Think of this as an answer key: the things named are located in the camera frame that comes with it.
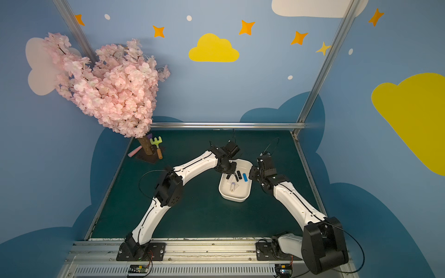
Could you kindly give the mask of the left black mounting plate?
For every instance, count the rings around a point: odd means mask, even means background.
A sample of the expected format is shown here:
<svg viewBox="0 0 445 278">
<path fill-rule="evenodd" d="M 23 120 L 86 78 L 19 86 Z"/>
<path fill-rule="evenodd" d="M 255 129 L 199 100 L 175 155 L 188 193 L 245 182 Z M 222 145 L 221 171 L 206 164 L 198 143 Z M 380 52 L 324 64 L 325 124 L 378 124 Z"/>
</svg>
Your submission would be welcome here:
<svg viewBox="0 0 445 278">
<path fill-rule="evenodd" d="M 142 246 L 137 243 L 121 244 L 116 257 L 117 261 L 162 261 L 166 243 L 147 243 Z"/>
</svg>

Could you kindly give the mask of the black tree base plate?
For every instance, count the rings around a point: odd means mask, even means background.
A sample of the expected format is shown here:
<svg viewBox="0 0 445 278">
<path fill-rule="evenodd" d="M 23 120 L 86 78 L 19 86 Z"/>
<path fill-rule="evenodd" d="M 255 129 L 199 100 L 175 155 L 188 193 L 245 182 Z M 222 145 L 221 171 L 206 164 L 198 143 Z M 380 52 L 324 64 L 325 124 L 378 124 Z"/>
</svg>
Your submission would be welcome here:
<svg viewBox="0 0 445 278">
<path fill-rule="evenodd" d="M 139 159 L 141 161 L 145 161 L 151 164 L 155 164 L 157 161 L 159 161 L 157 147 L 152 145 L 151 150 L 153 152 L 152 155 L 147 155 L 143 149 L 141 149 L 137 154 L 135 154 L 135 158 Z"/>
</svg>

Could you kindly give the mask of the aluminium left frame post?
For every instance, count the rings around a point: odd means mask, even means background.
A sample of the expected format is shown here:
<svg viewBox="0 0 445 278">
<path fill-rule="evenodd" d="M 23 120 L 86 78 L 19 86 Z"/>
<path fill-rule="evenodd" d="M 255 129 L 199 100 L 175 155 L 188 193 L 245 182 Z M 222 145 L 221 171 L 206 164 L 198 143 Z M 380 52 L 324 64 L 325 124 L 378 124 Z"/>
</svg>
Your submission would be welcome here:
<svg viewBox="0 0 445 278">
<path fill-rule="evenodd" d="M 71 9 L 68 1 L 66 0 L 53 0 L 53 3 L 55 4 L 57 10 L 59 11 L 61 17 L 67 24 L 68 28 L 70 29 L 72 35 L 74 36 L 75 40 L 77 41 L 78 45 L 82 49 L 82 53 L 88 58 L 90 58 L 92 63 L 95 63 L 97 61 L 96 59 L 96 53 L 92 49 L 85 33 L 83 32 L 81 25 L 78 23 L 73 10 Z"/>
</svg>

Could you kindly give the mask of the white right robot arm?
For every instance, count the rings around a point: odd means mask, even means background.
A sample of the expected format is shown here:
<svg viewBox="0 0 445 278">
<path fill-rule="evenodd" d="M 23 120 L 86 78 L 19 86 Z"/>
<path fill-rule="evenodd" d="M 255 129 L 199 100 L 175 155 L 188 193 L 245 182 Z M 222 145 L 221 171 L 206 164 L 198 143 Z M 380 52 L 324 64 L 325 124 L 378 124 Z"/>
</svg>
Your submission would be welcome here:
<svg viewBox="0 0 445 278">
<path fill-rule="evenodd" d="M 328 218 L 312 206 L 284 175 L 278 174 L 269 153 L 257 158 L 249 178 L 285 206 L 302 229 L 302 236 L 284 234 L 278 237 L 281 251 L 301 258 L 314 275 L 349 262 L 341 222 Z"/>
</svg>

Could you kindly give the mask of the right green circuit board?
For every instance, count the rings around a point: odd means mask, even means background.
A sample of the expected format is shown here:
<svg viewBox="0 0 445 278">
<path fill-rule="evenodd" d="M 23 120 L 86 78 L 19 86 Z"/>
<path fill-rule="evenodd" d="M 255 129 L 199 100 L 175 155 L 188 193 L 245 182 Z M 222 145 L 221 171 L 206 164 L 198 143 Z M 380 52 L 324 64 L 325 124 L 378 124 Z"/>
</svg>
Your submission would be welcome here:
<svg viewBox="0 0 445 278">
<path fill-rule="evenodd" d="M 290 264 L 275 264 L 275 278 L 290 278 L 293 268 Z"/>
</svg>

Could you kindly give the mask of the pink toy stick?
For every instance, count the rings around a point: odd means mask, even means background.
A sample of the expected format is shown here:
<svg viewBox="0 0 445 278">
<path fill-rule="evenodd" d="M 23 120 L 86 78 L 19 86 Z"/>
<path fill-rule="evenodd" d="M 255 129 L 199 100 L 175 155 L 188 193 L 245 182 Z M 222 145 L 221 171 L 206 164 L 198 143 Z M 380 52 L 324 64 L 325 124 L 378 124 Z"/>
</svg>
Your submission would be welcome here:
<svg viewBox="0 0 445 278">
<path fill-rule="evenodd" d="M 137 148 L 135 148 L 134 150 L 132 150 L 131 152 L 129 152 L 127 155 L 128 157 L 133 157 L 135 156 L 135 154 L 137 154 L 143 147 L 140 145 Z"/>
</svg>

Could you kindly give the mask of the aluminium corner frame post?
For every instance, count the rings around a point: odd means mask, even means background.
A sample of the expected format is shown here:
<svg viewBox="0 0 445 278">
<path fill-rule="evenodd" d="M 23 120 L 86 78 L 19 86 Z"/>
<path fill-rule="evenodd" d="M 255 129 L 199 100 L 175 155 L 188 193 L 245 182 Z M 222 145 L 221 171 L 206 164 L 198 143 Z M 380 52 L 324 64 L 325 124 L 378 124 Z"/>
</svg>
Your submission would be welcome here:
<svg viewBox="0 0 445 278">
<path fill-rule="evenodd" d="M 316 81 L 303 105 L 303 108 L 299 114 L 297 123 L 302 124 L 302 127 L 298 127 L 293 129 L 292 136 L 296 139 L 300 133 L 300 130 L 305 128 L 305 122 L 307 117 L 309 116 L 309 113 L 316 101 L 316 98 L 318 97 L 322 86 L 329 75 L 329 71 L 338 55 L 338 52 L 341 49 L 341 46 L 353 24 L 353 21 L 356 17 L 356 11 L 358 10 L 360 5 L 359 0 L 353 0 L 350 1 L 349 5 L 347 6 L 346 13 L 340 23 L 340 26 L 334 36 L 334 39 L 331 44 L 331 48 L 329 50 L 329 53 L 326 55 L 326 58 L 323 61 L 322 67 L 319 71 L 319 74 L 316 78 Z"/>
</svg>

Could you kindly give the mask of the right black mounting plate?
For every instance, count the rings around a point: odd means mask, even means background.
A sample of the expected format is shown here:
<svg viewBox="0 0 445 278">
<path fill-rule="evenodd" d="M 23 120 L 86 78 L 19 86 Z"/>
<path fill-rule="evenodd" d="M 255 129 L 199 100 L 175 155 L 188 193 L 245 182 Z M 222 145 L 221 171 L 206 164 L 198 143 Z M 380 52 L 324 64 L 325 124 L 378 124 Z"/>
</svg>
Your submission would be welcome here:
<svg viewBox="0 0 445 278">
<path fill-rule="evenodd" d="M 285 254 L 277 240 L 260 239 L 255 244 L 258 261 L 290 261 L 291 255 Z"/>
</svg>

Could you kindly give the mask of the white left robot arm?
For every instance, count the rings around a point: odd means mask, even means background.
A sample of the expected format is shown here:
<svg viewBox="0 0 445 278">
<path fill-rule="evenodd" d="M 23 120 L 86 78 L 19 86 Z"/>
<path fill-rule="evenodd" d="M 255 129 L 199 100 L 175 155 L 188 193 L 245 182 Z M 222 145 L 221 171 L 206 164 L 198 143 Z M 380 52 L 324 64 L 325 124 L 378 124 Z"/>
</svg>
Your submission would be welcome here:
<svg viewBox="0 0 445 278">
<path fill-rule="evenodd" d="M 166 212 L 180 201 L 183 187 L 194 177 L 214 169 L 221 174 L 234 174 L 234 156 L 240 151 L 238 145 L 229 141 L 227 145 L 211 146 L 201 156 L 176 167 L 163 171 L 156 184 L 151 204 L 135 229 L 120 245 L 117 261 L 141 261 L 148 254 L 147 244 Z"/>
</svg>

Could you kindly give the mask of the lilac white swivel usb drive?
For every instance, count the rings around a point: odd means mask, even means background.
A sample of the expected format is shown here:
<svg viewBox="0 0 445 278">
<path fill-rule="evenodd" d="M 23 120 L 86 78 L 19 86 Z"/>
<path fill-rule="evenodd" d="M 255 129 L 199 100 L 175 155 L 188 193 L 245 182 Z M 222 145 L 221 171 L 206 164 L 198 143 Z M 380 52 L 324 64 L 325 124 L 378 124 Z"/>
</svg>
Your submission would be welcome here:
<svg viewBox="0 0 445 278">
<path fill-rule="evenodd" d="M 238 183 L 235 183 L 235 182 L 232 182 L 231 183 L 231 185 L 230 185 L 230 193 L 233 193 L 233 192 L 235 192 L 235 190 L 237 190 L 239 188 L 239 184 Z"/>
</svg>

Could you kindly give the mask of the pink cherry blossom tree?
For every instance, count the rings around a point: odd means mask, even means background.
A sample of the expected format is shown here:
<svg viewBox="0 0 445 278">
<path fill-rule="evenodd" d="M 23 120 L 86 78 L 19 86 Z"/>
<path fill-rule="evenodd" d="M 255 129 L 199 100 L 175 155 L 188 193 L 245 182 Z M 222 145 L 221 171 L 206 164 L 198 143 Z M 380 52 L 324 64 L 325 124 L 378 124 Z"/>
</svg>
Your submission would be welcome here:
<svg viewBox="0 0 445 278">
<path fill-rule="evenodd" d="M 158 67 L 155 57 L 146 56 L 136 39 L 126 45 L 102 46 L 96 50 L 95 63 L 70 51 L 68 37 L 59 33 L 50 33 L 44 47 L 61 71 L 56 76 L 58 94 L 102 126 L 138 139 L 149 154 L 146 136 L 159 83 L 170 77 L 168 67 Z"/>
</svg>

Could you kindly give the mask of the left green circuit board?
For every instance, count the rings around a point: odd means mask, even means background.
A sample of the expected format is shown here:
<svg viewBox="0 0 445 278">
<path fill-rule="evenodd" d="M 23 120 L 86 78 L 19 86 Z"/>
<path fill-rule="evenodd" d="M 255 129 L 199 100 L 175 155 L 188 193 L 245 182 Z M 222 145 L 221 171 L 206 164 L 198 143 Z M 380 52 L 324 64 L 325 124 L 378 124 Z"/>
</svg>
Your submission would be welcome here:
<svg viewBox="0 0 445 278">
<path fill-rule="evenodd" d="M 129 276 L 145 276 L 148 272 L 148 265 L 130 265 L 127 274 Z"/>
</svg>

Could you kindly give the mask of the black mounting plate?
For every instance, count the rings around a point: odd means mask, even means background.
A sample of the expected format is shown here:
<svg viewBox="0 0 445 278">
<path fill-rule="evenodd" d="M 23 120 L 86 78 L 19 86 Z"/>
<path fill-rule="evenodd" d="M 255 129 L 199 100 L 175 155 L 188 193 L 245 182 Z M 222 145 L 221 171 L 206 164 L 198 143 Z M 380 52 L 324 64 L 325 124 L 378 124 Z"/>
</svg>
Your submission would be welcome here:
<svg viewBox="0 0 445 278">
<path fill-rule="evenodd" d="M 137 243 L 121 244 L 116 257 L 117 261 L 162 261 L 166 243 L 147 243 L 142 246 Z"/>
<path fill-rule="evenodd" d="M 290 261 L 291 255 L 285 254 L 277 240 L 260 239 L 255 244 L 258 261 Z"/>
</svg>

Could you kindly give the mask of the green toy rake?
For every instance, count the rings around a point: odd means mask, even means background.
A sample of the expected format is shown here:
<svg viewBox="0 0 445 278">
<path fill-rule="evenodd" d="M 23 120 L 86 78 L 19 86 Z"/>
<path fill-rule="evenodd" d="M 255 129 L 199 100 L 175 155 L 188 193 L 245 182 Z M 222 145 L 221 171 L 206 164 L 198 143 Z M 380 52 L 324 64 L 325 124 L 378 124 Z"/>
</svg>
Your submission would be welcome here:
<svg viewBox="0 0 445 278">
<path fill-rule="evenodd" d="M 161 136 L 154 137 L 154 138 L 149 139 L 149 141 L 150 141 L 151 145 L 156 146 L 158 159 L 160 159 L 160 160 L 163 159 L 162 150 L 160 148 L 160 144 L 163 142 L 162 137 Z"/>
</svg>

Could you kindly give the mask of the green circuit board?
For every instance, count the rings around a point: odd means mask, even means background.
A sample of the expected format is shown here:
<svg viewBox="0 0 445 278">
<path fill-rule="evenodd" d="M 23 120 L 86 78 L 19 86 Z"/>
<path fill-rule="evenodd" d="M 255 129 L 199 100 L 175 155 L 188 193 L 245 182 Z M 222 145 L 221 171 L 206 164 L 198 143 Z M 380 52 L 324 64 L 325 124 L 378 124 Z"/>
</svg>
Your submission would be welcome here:
<svg viewBox="0 0 445 278">
<path fill-rule="evenodd" d="M 148 272 L 148 265 L 130 265 L 127 274 L 129 276 L 145 276 Z"/>
<path fill-rule="evenodd" d="M 275 278 L 290 278 L 293 268 L 290 264 L 275 264 Z"/>
</svg>

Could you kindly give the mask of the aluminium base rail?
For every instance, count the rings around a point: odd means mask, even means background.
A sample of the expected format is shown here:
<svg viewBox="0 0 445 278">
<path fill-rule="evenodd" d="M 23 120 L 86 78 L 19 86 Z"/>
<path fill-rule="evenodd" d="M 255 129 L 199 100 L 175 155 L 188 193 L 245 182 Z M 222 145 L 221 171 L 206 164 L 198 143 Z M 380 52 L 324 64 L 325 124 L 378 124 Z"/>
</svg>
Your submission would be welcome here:
<svg viewBox="0 0 445 278">
<path fill-rule="evenodd" d="M 275 264 L 290 264 L 291 278 L 314 276 L 301 258 L 258 261 L 261 237 L 158 238 L 166 243 L 162 261 L 117 261 L 123 239 L 93 239 L 73 244 L 60 278 L 274 278 Z M 148 265 L 145 276 L 129 276 L 130 265 Z"/>
</svg>

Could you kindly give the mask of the white oval storage box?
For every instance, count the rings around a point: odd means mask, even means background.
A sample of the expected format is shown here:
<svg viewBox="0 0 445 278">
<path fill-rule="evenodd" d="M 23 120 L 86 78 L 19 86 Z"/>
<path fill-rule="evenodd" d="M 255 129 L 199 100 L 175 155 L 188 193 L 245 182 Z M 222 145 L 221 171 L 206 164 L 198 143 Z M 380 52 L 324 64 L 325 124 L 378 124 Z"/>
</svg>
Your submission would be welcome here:
<svg viewBox="0 0 445 278">
<path fill-rule="evenodd" d="M 220 195 L 233 202 L 244 202 L 251 191 L 252 180 L 249 178 L 253 164 L 243 159 L 234 160 L 234 174 L 222 174 L 219 184 Z"/>
</svg>

